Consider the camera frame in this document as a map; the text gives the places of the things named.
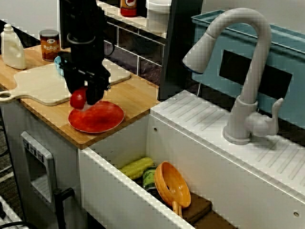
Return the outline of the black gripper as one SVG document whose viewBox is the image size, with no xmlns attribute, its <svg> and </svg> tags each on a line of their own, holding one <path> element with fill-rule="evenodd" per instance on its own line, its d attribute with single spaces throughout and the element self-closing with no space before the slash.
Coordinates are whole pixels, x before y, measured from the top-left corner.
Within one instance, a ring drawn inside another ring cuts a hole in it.
<svg viewBox="0 0 305 229">
<path fill-rule="evenodd" d="M 70 52 L 61 51 L 58 56 L 71 94 L 87 82 L 87 104 L 94 105 L 103 98 L 104 91 L 110 88 L 110 72 L 102 64 L 105 57 L 103 41 L 71 44 Z"/>
</svg>

